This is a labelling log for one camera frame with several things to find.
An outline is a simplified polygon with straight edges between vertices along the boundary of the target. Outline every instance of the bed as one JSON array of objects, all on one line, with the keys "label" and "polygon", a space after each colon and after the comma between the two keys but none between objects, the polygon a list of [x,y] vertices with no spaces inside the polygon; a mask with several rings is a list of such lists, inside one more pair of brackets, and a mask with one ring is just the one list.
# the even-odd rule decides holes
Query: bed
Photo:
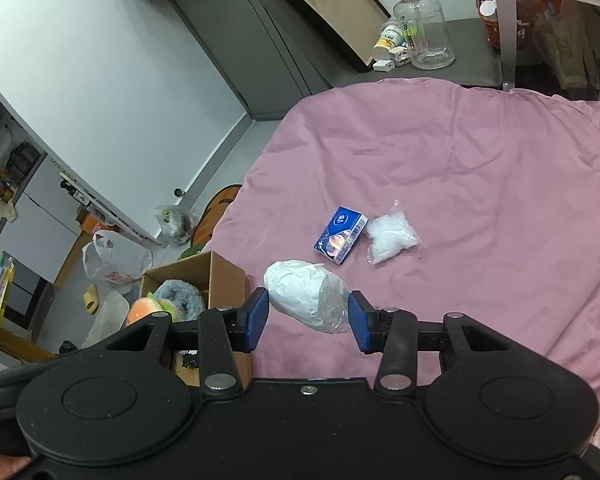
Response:
[{"label": "bed", "polygon": [[[313,245],[337,206],[370,218],[400,200],[422,238],[372,266]],[[209,248],[252,287],[278,260],[325,263],[375,306],[421,320],[460,311],[585,378],[600,400],[600,102],[419,78],[333,89],[285,117]],[[375,376],[351,333],[271,309],[256,374]],[[418,382],[440,373],[421,354]]]}]

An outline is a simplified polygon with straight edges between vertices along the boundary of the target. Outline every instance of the clear plastic jug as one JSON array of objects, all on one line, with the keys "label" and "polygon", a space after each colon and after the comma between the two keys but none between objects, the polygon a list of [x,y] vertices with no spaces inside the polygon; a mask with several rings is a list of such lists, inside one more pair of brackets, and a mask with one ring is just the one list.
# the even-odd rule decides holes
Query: clear plastic jug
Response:
[{"label": "clear plastic jug", "polygon": [[456,58],[439,0],[400,0],[395,4],[394,16],[402,25],[415,67],[442,68]]}]

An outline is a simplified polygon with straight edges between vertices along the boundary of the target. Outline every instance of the clear plastic wrap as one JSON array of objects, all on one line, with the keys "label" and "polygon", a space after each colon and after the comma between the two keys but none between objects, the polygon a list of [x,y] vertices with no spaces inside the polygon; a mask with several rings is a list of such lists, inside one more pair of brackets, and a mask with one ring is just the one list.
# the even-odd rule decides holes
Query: clear plastic wrap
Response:
[{"label": "clear plastic wrap", "polygon": [[365,233],[371,240],[367,259],[374,265],[420,243],[420,238],[407,222],[397,200],[388,215],[369,221]]},{"label": "clear plastic wrap", "polygon": [[176,205],[159,205],[155,208],[155,219],[160,231],[172,246],[185,244],[191,238],[196,221],[191,211]]},{"label": "clear plastic wrap", "polygon": [[314,330],[330,334],[349,328],[344,282],[323,264],[276,262],[264,274],[273,307]]}]

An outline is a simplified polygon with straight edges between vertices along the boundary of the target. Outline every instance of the tissue packet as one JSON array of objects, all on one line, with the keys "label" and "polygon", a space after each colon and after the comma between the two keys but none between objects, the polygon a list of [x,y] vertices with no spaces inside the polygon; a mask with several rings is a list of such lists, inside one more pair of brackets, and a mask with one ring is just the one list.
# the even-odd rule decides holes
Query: tissue packet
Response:
[{"label": "tissue packet", "polygon": [[342,265],[367,222],[368,218],[362,213],[339,207],[314,248],[336,265]]}]

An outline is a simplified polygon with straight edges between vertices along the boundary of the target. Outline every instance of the baseboard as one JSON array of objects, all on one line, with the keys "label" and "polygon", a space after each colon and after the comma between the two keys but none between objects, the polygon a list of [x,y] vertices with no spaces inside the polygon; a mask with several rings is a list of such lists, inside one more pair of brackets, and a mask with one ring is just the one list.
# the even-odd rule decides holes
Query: baseboard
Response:
[{"label": "baseboard", "polygon": [[198,171],[196,176],[189,184],[189,187],[185,190],[186,193],[180,205],[192,209],[196,200],[205,189],[211,178],[214,176],[220,165],[224,162],[229,155],[229,152],[234,148],[237,142],[247,132],[249,127],[253,124],[253,119],[244,113],[244,115],[234,124],[234,127],[222,138],[218,145],[213,150],[211,155],[206,158],[202,168]]}]

